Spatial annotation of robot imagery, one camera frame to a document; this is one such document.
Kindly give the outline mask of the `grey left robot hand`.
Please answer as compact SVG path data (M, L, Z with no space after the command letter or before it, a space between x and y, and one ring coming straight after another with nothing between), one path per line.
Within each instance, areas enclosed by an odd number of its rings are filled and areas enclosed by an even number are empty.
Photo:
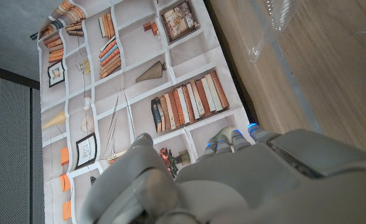
M148 133L91 187L80 223L366 223L366 152L296 129L218 133L172 176Z

